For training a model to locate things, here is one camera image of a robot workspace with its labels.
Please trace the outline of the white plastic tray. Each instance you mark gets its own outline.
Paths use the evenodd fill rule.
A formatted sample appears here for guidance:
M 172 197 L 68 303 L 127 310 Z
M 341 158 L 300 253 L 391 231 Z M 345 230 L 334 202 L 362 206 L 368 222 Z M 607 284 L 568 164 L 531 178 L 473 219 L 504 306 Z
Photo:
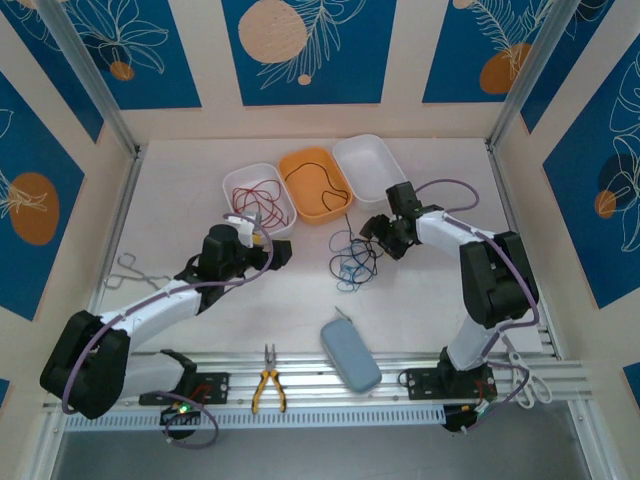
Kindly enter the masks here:
M 277 168 L 252 164 L 227 174 L 222 188 L 232 213 L 257 212 L 261 226 L 274 240 L 288 240 L 298 214 Z
M 363 211 L 387 206 L 386 190 L 407 181 L 385 142 L 376 135 L 340 140 L 332 155 L 354 194 L 356 206 Z

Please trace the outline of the orange plastic tray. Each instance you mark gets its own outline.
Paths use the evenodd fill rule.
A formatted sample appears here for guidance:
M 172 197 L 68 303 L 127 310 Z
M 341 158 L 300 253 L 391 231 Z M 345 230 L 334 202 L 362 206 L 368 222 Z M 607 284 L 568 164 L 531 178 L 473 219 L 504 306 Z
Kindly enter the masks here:
M 354 195 L 331 153 L 308 147 L 282 157 L 278 170 L 300 220 L 311 226 L 332 222 L 350 208 Z

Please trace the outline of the metal forceps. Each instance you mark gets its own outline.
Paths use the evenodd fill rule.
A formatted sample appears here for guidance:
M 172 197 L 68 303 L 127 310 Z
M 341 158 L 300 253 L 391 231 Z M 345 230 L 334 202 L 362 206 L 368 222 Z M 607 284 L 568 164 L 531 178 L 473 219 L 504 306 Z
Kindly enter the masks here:
M 171 278 L 167 275 L 148 275 L 136 268 L 137 257 L 129 252 L 122 253 L 116 259 L 116 265 L 120 272 L 110 273 L 104 280 L 104 286 L 109 290 L 118 290 L 124 282 L 143 283 L 150 286 L 155 291 L 162 288 Z

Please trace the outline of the grey zipper pouch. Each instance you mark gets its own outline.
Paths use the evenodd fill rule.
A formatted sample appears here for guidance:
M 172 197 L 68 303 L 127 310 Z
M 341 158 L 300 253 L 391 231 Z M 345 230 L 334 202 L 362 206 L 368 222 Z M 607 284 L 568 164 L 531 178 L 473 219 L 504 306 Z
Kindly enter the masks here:
M 355 394 L 365 394 L 382 380 L 381 370 L 358 330 L 338 307 L 334 317 L 320 330 L 320 341 L 344 385 Z

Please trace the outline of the small circuit board with LED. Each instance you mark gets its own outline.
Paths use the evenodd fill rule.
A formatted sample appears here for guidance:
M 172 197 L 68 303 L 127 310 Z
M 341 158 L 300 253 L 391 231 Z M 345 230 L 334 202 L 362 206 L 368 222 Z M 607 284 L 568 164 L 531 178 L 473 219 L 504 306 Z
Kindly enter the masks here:
M 498 407 L 490 404 L 481 405 L 445 405 L 445 423 L 443 427 L 451 433 L 468 435 L 478 427 L 482 420 L 487 420 L 496 413 Z
M 186 402 L 176 402 L 160 413 L 161 426 L 191 426 L 197 425 L 201 419 L 201 412 Z

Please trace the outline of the yellow-handled pliers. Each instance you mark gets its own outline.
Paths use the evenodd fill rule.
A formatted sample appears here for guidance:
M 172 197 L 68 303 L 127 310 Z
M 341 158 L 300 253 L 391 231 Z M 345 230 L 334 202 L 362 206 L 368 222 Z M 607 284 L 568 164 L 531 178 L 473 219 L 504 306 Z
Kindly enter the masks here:
M 279 396 L 279 411 L 285 413 L 287 410 L 287 398 L 284 388 L 280 382 L 280 375 L 276 369 L 277 354 L 275 345 L 265 345 L 264 348 L 264 368 L 260 374 L 259 383 L 254 391 L 251 401 L 251 412 L 253 415 L 259 413 L 259 406 L 262 394 L 266 388 L 266 385 L 271 381 Z

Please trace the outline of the aluminium rail frame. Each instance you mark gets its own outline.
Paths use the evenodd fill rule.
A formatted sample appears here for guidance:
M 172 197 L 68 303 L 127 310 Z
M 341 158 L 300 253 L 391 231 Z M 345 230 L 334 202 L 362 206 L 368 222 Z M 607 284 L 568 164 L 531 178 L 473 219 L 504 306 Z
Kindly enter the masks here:
M 196 353 L 186 357 L 197 364 L 199 373 L 228 373 L 228 407 L 247 407 L 264 367 L 264 355 L 258 353 Z M 435 353 L 377 353 L 374 358 L 382 372 L 382 381 L 373 390 L 358 395 L 351 392 L 323 353 L 279 353 L 277 369 L 290 408 L 386 405 L 409 402 L 407 390 L 398 374 L 412 368 L 433 368 Z M 588 371 L 577 360 L 560 360 L 553 355 L 524 358 L 530 370 L 544 380 L 556 401 L 592 400 L 593 389 Z

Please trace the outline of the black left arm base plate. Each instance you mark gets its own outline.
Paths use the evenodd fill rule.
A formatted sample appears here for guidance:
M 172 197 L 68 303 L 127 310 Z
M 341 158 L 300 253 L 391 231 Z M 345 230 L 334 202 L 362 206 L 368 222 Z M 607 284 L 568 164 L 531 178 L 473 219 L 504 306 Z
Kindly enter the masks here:
M 223 405 L 227 403 L 230 374 L 227 372 L 204 372 L 187 374 L 177 387 L 169 393 L 181 395 L 201 405 Z M 176 402 L 172 398 L 157 393 L 146 393 L 139 396 L 142 406 L 170 405 Z

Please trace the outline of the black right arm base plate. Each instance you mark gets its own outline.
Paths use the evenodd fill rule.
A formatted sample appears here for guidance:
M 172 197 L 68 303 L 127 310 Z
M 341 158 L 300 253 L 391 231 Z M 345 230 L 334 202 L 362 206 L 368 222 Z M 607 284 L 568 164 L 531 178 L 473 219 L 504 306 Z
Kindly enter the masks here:
M 404 371 L 410 400 L 482 400 L 497 398 L 493 371 L 487 365 L 468 371 L 412 368 Z

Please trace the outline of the blue floral wall panel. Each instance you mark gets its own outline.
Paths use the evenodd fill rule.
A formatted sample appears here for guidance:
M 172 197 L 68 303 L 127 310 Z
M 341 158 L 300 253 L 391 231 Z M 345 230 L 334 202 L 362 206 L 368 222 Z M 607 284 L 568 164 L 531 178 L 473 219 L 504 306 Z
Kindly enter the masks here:
M 246 107 L 378 104 L 397 0 L 221 0 Z
M 640 287 L 640 35 L 543 163 L 598 307 Z
M 533 132 L 615 0 L 580 0 L 520 114 Z
M 0 307 L 35 319 L 83 181 L 0 72 Z
M 201 106 L 169 0 L 67 0 L 63 8 L 120 109 Z
M 450 0 L 425 104 L 501 102 L 554 0 Z
M 47 75 L 93 143 L 104 119 L 64 57 L 33 0 L 0 0 L 0 11 Z

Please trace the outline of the white-handled scissors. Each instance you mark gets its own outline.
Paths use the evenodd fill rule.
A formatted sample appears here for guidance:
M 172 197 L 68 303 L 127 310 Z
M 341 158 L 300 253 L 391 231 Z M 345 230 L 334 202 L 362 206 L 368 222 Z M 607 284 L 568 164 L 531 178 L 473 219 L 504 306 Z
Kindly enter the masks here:
M 550 404 L 553 394 L 547 383 L 529 368 L 505 334 L 501 336 L 501 340 L 506 347 L 512 372 L 512 391 L 505 401 L 515 400 L 521 408 L 527 410 L 532 409 L 537 403 Z

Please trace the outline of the aluminium corner post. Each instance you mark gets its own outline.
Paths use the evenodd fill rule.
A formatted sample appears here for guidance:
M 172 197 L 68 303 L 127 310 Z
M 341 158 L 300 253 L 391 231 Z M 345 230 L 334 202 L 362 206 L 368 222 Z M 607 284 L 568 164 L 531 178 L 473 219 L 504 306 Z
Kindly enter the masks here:
M 506 96 L 497 120 L 486 138 L 489 152 L 495 153 L 528 99 L 539 76 L 554 52 L 580 0 L 554 0 L 528 56 Z
M 57 0 L 33 1 L 41 19 L 104 122 L 122 149 L 136 160 L 139 143 L 124 121 L 117 102 L 63 6 Z

